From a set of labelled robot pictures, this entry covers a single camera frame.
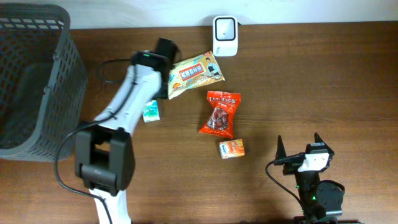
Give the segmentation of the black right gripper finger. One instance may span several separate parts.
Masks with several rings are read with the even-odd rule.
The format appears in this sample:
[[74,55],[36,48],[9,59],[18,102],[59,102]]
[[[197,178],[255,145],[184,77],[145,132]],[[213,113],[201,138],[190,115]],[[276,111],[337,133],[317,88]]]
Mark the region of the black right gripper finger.
[[318,133],[314,134],[314,139],[315,139],[315,143],[324,143],[324,141],[322,140],[322,138],[320,137],[320,135]]
[[282,136],[278,135],[278,138],[277,138],[277,151],[276,151],[276,154],[275,154],[275,159],[283,159],[285,157],[287,157],[287,155],[286,155],[284,143],[282,141]]

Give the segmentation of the beige wet wipes pack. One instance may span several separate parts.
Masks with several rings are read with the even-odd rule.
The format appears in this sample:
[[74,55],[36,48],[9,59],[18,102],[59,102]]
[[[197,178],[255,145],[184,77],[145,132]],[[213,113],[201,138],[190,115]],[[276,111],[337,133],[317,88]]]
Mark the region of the beige wet wipes pack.
[[169,73],[168,99],[184,91],[225,81],[212,51],[174,64]]

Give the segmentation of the teal tissue pack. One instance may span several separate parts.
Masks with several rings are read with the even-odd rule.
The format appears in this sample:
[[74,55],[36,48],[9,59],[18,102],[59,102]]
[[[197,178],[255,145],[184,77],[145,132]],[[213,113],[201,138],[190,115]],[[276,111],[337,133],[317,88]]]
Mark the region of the teal tissue pack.
[[150,100],[145,104],[142,117],[145,123],[160,120],[157,100]]

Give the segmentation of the red snack bag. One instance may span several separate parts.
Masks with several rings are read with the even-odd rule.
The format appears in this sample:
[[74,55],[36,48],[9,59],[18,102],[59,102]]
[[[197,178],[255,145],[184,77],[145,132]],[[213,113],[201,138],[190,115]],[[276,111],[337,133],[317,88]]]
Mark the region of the red snack bag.
[[208,91],[207,100],[212,106],[213,112],[199,132],[232,139],[233,119],[241,103],[241,94],[224,91]]

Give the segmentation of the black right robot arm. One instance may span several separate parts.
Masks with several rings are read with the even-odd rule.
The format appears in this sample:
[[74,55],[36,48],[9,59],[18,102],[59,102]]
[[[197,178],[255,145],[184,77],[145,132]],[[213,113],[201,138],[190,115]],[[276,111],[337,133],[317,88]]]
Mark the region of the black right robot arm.
[[335,152],[315,133],[314,143],[305,152],[288,156],[282,141],[277,139],[275,166],[282,166],[284,175],[294,175],[302,215],[294,223],[337,223],[341,216],[345,187],[332,180],[321,180],[320,173],[329,168]]

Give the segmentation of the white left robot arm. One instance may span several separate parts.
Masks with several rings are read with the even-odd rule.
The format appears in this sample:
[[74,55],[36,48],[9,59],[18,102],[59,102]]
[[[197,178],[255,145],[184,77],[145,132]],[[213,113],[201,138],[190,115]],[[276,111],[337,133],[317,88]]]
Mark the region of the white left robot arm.
[[153,51],[138,51],[119,90],[92,123],[82,123],[75,138],[75,174],[90,191],[100,223],[131,223],[126,189],[136,163],[132,135],[144,108],[167,97],[177,44],[160,38]]

